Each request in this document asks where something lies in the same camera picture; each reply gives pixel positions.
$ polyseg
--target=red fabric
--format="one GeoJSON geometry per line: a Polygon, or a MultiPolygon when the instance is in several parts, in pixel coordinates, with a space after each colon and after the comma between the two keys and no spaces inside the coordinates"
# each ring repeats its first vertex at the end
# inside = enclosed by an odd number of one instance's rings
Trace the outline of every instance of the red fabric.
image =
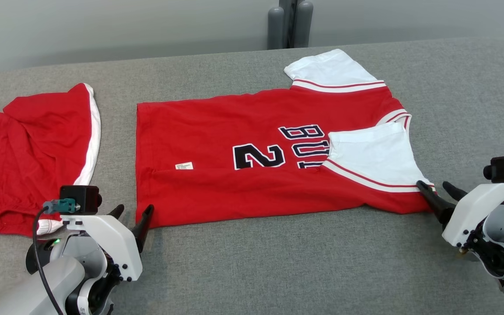
{"type": "Polygon", "coordinates": [[[0,233],[32,235],[42,203],[82,170],[91,137],[84,84],[19,97],[0,113],[0,233]]]}
{"type": "Polygon", "coordinates": [[[307,88],[261,91],[139,104],[136,130],[136,218],[147,205],[157,209],[152,228],[245,217],[332,211],[369,204],[395,213],[424,211],[418,193],[384,193],[337,175],[326,167],[299,169],[293,144],[328,141],[329,132],[376,125],[402,109],[387,87],[348,93],[307,88]],[[324,137],[288,139],[280,127],[317,124],[324,137]],[[233,147],[254,144],[266,156],[279,145],[279,167],[235,170],[233,147]],[[193,170],[175,170],[192,162],[193,170]]]}

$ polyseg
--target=white trim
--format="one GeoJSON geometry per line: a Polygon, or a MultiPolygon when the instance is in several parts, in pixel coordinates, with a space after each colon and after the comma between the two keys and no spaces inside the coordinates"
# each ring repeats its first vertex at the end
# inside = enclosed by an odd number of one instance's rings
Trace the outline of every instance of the white trim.
{"type": "Polygon", "coordinates": [[[344,86],[344,87],[338,87],[338,86],[322,87],[312,83],[303,82],[301,80],[294,80],[292,86],[300,86],[301,88],[308,88],[309,90],[314,90],[318,92],[348,93],[348,92],[370,90],[372,88],[383,88],[386,86],[386,84],[384,83],[383,80],[377,80],[375,82],[371,82],[370,84],[362,84],[362,85],[353,84],[351,86],[344,86]]]}
{"type": "MultiPolygon", "coordinates": [[[[95,91],[89,84],[83,83],[88,92],[88,104],[91,110],[91,139],[88,141],[87,154],[84,160],[84,166],[79,173],[73,185],[88,185],[91,182],[92,174],[95,171],[96,159],[98,158],[98,149],[100,148],[100,113],[95,101],[95,91]]],[[[37,235],[53,233],[61,228],[61,221],[40,219],[38,220],[37,235]]]]}
{"type": "MultiPolygon", "coordinates": [[[[330,162],[328,160],[326,160],[326,161],[324,161],[324,163],[322,163],[323,167],[327,167],[328,169],[332,170],[333,172],[336,172],[339,175],[347,177],[347,178],[351,179],[352,181],[359,183],[363,186],[366,186],[368,188],[372,188],[372,189],[375,189],[378,191],[384,191],[384,192],[419,192],[420,191],[419,188],[415,187],[414,183],[406,184],[406,185],[414,185],[414,187],[388,187],[388,186],[383,186],[383,185],[374,183],[372,181],[368,181],[362,177],[358,177],[357,175],[355,175],[353,173],[350,173],[346,170],[343,170],[343,169],[337,167],[336,165],[334,165],[332,162],[330,162]]],[[[431,182],[427,181],[426,179],[422,179],[422,181],[424,181],[426,184],[432,184],[431,182]]]]}
{"type": "Polygon", "coordinates": [[[87,155],[83,169],[79,177],[73,182],[74,185],[88,185],[91,182],[92,174],[95,171],[98,149],[100,148],[100,113],[94,98],[95,92],[92,87],[85,84],[89,95],[89,106],[91,108],[91,139],[88,142],[87,155]]]}
{"type": "Polygon", "coordinates": [[[393,110],[392,112],[390,112],[390,113],[384,115],[382,118],[380,118],[380,120],[378,121],[378,123],[376,123],[376,125],[378,126],[379,124],[387,123],[388,120],[391,120],[392,118],[394,118],[394,116],[398,116],[398,117],[396,117],[396,120],[398,120],[398,119],[405,117],[405,116],[411,116],[411,114],[409,114],[408,111],[403,108],[393,110]]]}
{"type": "Polygon", "coordinates": [[[408,134],[408,139],[410,138],[410,123],[412,122],[412,116],[409,115],[406,117],[406,122],[404,123],[404,127],[406,128],[406,134],[408,134]]]}

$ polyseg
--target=white fabric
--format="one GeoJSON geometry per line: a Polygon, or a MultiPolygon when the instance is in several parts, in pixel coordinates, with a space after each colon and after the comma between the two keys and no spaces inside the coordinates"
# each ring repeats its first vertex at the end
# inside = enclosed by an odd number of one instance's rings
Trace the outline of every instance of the white fabric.
{"type": "Polygon", "coordinates": [[[292,80],[306,80],[325,87],[374,82],[384,84],[340,49],[306,56],[286,66],[284,71],[292,80]]]}
{"type": "Polygon", "coordinates": [[[100,148],[100,113],[95,101],[95,92],[88,84],[84,84],[89,95],[89,105],[91,108],[91,139],[88,142],[87,156],[84,167],[74,185],[88,185],[91,182],[92,174],[95,171],[98,149],[100,148]]]}
{"type": "MultiPolygon", "coordinates": [[[[74,185],[88,185],[91,182],[92,174],[95,171],[96,159],[98,158],[98,150],[100,148],[100,113],[95,101],[95,92],[89,84],[84,84],[87,88],[89,97],[89,106],[91,110],[91,138],[88,142],[87,155],[85,157],[84,166],[75,180],[74,185]]],[[[61,221],[42,219],[38,220],[37,235],[47,235],[54,233],[61,228],[61,221]]]]}
{"type": "Polygon", "coordinates": [[[404,119],[328,136],[330,154],[322,165],[344,177],[387,192],[416,192],[418,180],[431,184],[413,158],[404,119]]]}
{"type": "Polygon", "coordinates": [[[382,88],[386,86],[386,84],[384,84],[384,81],[382,80],[377,80],[376,82],[367,84],[352,84],[349,86],[321,86],[319,84],[314,84],[313,82],[301,79],[294,80],[292,85],[326,93],[348,93],[348,92],[369,90],[371,88],[382,88]]]}
{"type": "Polygon", "coordinates": [[[410,122],[412,121],[412,115],[409,114],[405,109],[397,109],[393,112],[390,112],[384,117],[382,117],[376,125],[389,123],[389,122],[398,122],[402,123],[404,128],[406,129],[406,133],[408,134],[408,139],[410,139],[410,122]]]}
{"type": "Polygon", "coordinates": [[[47,235],[54,233],[61,227],[63,227],[62,221],[50,219],[38,220],[38,230],[36,230],[36,235],[47,235]]]}

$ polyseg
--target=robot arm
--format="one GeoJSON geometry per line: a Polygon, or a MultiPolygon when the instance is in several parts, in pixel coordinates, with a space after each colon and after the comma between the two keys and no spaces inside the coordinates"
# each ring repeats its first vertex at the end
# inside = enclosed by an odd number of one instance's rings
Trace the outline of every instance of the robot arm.
{"type": "Polygon", "coordinates": [[[466,193],[444,182],[444,189],[458,201],[456,205],[436,195],[424,182],[417,185],[443,224],[442,237],[460,253],[477,256],[504,293],[504,183],[481,184],[466,193]]]}
{"type": "MultiPolygon", "coordinates": [[[[109,315],[112,289],[124,280],[138,280],[143,270],[140,253],[154,207],[149,205],[130,230],[118,221],[123,205],[95,215],[100,201],[97,187],[63,186],[60,199],[48,203],[71,233],[38,243],[37,250],[50,291],[66,315],[109,315]]],[[[30,277],[0,298],[0,314],[56,314],[35,263],[34,245],[26,267],[30,277]]]]}

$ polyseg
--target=black and white lettering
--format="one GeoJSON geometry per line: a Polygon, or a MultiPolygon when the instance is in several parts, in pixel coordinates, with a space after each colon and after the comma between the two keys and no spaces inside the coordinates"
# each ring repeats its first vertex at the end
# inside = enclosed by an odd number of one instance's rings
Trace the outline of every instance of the black and white lettering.
{"type": "Polygon", "coordinates": [[[278,128],[287,139],[307,139],[324,137],[324,132],[317,124],[309,124],[308,126],[300,127],[280,127],[278,128]]]}
{"type": "Polygon", "coordinates": [[[322,165],[322,161],[320,162],[297,162],[298,168],[300,169],[306,169],[306,168],[317,168],[320,165],[322,165]]]}
{"type": "Polygon", "coordinates": [[[271,157],[264,155],[252,143],[232,147],[234,169],[254,167],[252,159],[263,167],[280,167],[285,164],[284,151],[278,145],[268,146],[271,157]]]}
{"type": "Polygon", "coordinates": [[[330,154],[330,144],[326,140],[313,143],[296,143],[292,148],[294,154],[298,157],[330,154]]]}

